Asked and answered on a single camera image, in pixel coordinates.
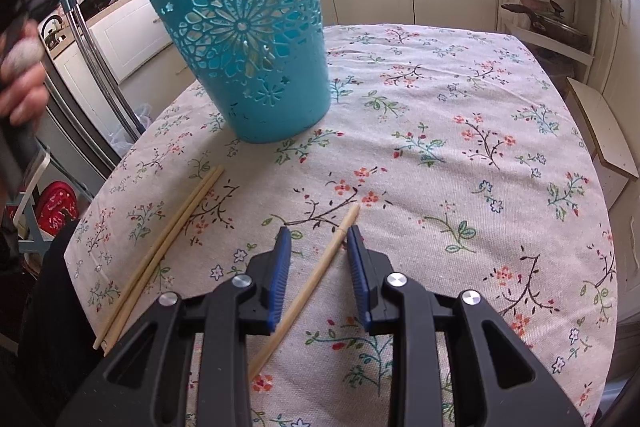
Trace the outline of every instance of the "chopstick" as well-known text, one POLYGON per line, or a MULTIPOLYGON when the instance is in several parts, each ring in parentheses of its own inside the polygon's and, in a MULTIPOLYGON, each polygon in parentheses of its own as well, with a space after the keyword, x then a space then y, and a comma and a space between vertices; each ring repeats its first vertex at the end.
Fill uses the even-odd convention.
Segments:
POLYGON ((269 337, 267 344, 265 344, 255 358, 249 363, 249 382, 259 375, 264 364, 271 358, 271 355, 273 355, 287 332, 292 327, 293 323, 296 321, 296 318, 298 318, 298 315, 300 315, 302 308, 305 307, 309 297, 316 289, 316 286, 318 286, 322 276, 329 268, 331 261, 334 259, 344 237, 347 235, 348 228, 353 225, 358 217, 359 211, 359 204, 355 204, 349 209, 347 215, 344 216, 344 219, 340 222, 340 226, 335 230, 334 235, 331 238, 331 242, 324 249, 324 253, 322 254, 322 257, 320 257, 320 261, 318 261, 313 272, 311 272, 309 279, 306 280, 302 290, 300 290, 298 295, 296 295, 296 298, 293 299, 291 306, 289 306, 289 309, 284 314, 284 317, 275 332, 269 337))
MULTIPOLYGON (((206 176, 206 178, 204 178, 198 184, 198 186, 193 190, 193 192, 184 201, 184 203, 181 204, 180 208, 175 213, 174 217, 172 217, 172 219, 167 223, 167 226, 164 228, 164 230, 162 230, 162 233, 158 236, 158 238, 156 238, 156 240, 151 245, 149 250, 146 252, 145 256, 142 258, 140 263, 138 263, 138 267, 136 268, 135 272, 133 272, 132 276, 127 281, 127 285, 125 286, 124 290, 120 294, 120 297, 116 301, 115 305, 110 309, 110 314, 107 317, 106 322, 102 325, 102 329, 100 330, 100 333, 98 333, 98 335, 95 337, 94 349, 98 349, 98 347, 100 347, 100 344, 102 344, 102 341, 107 337, 107 334, 110 333, 111 325, 114 323, 117 317, 121 316, 119 315, 120 310, 123 308, 124 304, 127 303, 126 309, 128 311, 126 312, 126 318, 124 318, 124 321, 118 320, 117 322, 117 325, 120 326, 120 329, 118 330, 118 334, 116 336, 116 341, 118 340, 118 337, 122 332, 122 328, 124 327, 124 324, 126 324, 126 321, 129 318, 131 310, 133 309, 136 302, 138 301, 138 297, 140 297, 140 293, 142 293, 142 289, 144 289, 146 282, 148 282, 151 273, 153 272, 153 270, 156 269, 156 267, 158 266, 158 263, 162 259, 162 256, 166 253, 168 248, 171 246, 172 242, 175 240, 175 237, 177 237, 178 233, 180 232, 184 224, 187 222, 187 220, 189 219, 189 217, 191 216, 195 208, 204 199, 204 196, 206 196, 207 192, 209 192, 209 189, 213 186, 213 184, 217 181, 217 179, 220 178, 220 175, 222 174, 223 171, 224 171, 224 168, 222 166, 218 167, 217 169, 213 169, 206 176), (144 280, 144 283, 142 284, 142 289, 140 290, 139 293, 137 293, 135 300, 132 303, 130 303, 130 299, 129 299, 130 295, 132 295, 132 292, 134 289, 135 290, 138 289, 138 287, 140 286, 139 282, 141 278, 144 278, 145 274, 147 273, 148 273, 148 277, 146 277, 146 279, 144 280)), ((115 344, 115 342, 113 342, 113 344, 110 344, 112 340, 113 340, 113 335, 110 335, 109 341, 107 341, 108 349, 111 349, 113 344, 115 344)))

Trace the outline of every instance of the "tablecloth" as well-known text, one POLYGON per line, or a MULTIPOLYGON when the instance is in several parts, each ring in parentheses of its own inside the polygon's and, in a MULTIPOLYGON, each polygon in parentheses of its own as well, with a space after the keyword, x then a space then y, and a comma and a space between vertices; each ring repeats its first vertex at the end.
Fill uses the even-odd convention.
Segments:
MULTIPOLYGON (((357 202, 369 248, 430 291, 477 289, 589 424, 616 328, 612 237, 589 153, 542 68, 501 34, 396 25, 324 34, 333 103, 312 129, 240 142, 196 82, 123 158, 65 255, 94 330, 167 216, 222 164, 132 320, 168 289, 199 295, 242 272, 281 225, 294 250, 287 306, 357 202)), ((250 338, 249 357, 263 342, 250 338)), ((254 425, 386 425, 391 358, 390 339, 360 326, 342 251, 251 383, 254 425)), ((196 367, 191 378, 193 391, 196 367)))

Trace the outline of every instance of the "human hand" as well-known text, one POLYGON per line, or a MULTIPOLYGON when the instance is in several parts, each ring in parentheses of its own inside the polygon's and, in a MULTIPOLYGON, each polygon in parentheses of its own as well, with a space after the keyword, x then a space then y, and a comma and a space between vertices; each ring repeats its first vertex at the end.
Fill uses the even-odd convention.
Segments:
MULTIPOLYGON (((3 55, 6 36, 0 37, 0 56, 3 55)), ((22 38, 12 48, 0 66, 0 118, 18 126, 28 121, 37 124, 49 102, 44 86, 46 72, 40 59, 44 50, 38 37, 35 21, 28 21, 22 29, 22 38)), ((6 194, 0 180, 0 216, 4 211, 6 194)))

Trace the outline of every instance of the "kettle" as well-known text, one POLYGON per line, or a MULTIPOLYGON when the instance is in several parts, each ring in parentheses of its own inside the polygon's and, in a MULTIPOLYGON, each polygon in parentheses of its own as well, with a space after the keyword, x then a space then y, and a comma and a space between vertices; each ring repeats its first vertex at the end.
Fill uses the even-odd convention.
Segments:
POLYGON ((62 35, 61 37, 58 36, 58 34, 61 31, 62 31, 62 18, 59 15, 52 15, 42 25, 42 30, 40 34, 42 35, 42 38, 44 39, 44 43, 46 44, 47 49, 49 51, 51 51, 58 44, 60 44, 60 42, 62 42, 63 39, 65 38, 64 35, 62 35), (53 21, 53 29, 50 29, 49 33, 45 37, 44 31, 47 28, 47 24, 49 24, 49 22, 51 21, 53 21))

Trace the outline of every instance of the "wooden chopstick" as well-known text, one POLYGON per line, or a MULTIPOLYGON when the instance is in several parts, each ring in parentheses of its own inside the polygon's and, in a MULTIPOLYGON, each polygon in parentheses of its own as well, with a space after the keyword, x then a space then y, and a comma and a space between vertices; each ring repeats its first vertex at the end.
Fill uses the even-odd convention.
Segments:
POLYGON ((151 279, 151 276, 153 275, 156 268, 160 264, 160 261, 162 261, 164 254, 166 254, 166 252, 169 250, 172 243, 175 241, 175 238, 178 237, 180 230, 182 230, 182 227, 186 224, 186 222, 191 217, 191 214, 193 214, 193 211, 196 209, 196 207, 207 195, 207 192, 209 192, 209 189, 211 188, 211 186, 217 181, 218 178, 220 178, 220 175, 224 170, 225 168, 220 166, 214 171, 211 177, 208 178, 209 181, 207 182, 207 184, 200 189, 196 197, 193 198, 193 201, 189 203, 189 205, 187 206, 187 209, 178 218, 174 227, 171 229, 166 239, 162 242, 162 245, 160 246, 160 248, 158 248, 158 251, 156 251, 156 253, 154 254, 153 258, 151 259, 151 262, 148 264, 142 276, 136 282, 136 285, 133 287, 131 293, 129 294, 129 297, 127 297, 126 302, 124 303, 122 309, 120 310, 118 317, 113 322, 113 326, 111 327, 111 329, 109 330, 109 333, 105 337, 105 343, 106 343, 104 348, 105 355, 107 355, 107 353, 111 350, 111 348, 116 344, 116 342, 120 338, 120 335, 122 334, 122 330, 124 329, 124 326, 127 324, 127 321, 129 320, 129 315, 133 311, 133 308, 135 308, 135 305, 138 302, 140 295, 142 295, 142 292, 144 291, 146 284, 149 282, 149 279, 151 279))
POLYGON ((100 344, 102 344, 102 341, 107 336, 107 333, 109 332, 109 329, 113 324, 113 321, 118 316, 120 309, 123 307, 124 303, 129 298, 131 291, 136 286, 136 283, 138 283, 138 280, 140 279, 140 277, 142 277, 146 268, 154 259, 158 250, 162 247, 162 245, 167 240, 168 236, 175 229, 175 227, 177 226, 177 223, 179 221, 183 221, 183 223, 186 222, 186 220, 191 216, 191 213, 193 212, 193 210, 190 210, 188 212, 188 209, 191 206, 193 208, 198 206, 198 204, 202 201, 202 199, 207 194, 211 186, 220 177, 220 174, 222 174, 223 170, 224 169, 222 167, 218 167, 217 169, 211 170, 211 172, 206 176, 206 178, 204 178, 198 184, 198 186, 193 190, 193 192, 184 201, 184 203, 181 204, 178 211, 175 213, 172 219, 167 223, 167 226, 164 227, 164 230, 162 230, 162 233, 158 236, 158 238, 156 238, 156 240, 153 242, 149 250, 145 253, 145 256, 142 258, 142 260, 140 260, 140 263, 138 263, 138 267, 136 268, 135 272, 133 272, 133 274, 127 281, 127 285, 124 287, 124 290, 120 294, 120 297, 118 298, 114 306, 110 309, 110 314, 108 315, 105 323, 102 325, 102 329, 100 330, 100 333, 98 333, 98 335, 95 337, 94 349, 98 349, 98 347, 100 347, 100 344))
POLYGON ((258 376, 264 364, 271 358, 271 355, 275 352, 277 347, 280 345, 284 336, 292 327, 293 323, 300 315, 302 308, 305 307, 306 302, 309 300, 309 297, 318 286, 318 283, 322 279, 322 276, 329 268, 331 261, 334 259, 335 254, 340 248, 341 243, 344 240, 344 237, 347 235, 347 229, 353 225, 356 218, 358 217, 358 213, 360 211, 360 205, 354 204, 347 212, 347 215, 344 216, 344 219, 340 222, 340 226, 335 230, 334 235, 331 238, 331 242, 324 249, 324 253, 322 257, 320 257, 320 261, 316 264, 313 272, 309 276, 309 279, 306 280, 305 285, 302 287, 302 290, 296 295, 296 298, 293 299, 291 306, 284 314, 280 324, 276 328, 275 332, 269 337, 269 342, 265 344, 265 346, 258 352, 255 358, 249 363, 249 382, 251 382, 255 377, 258 376))

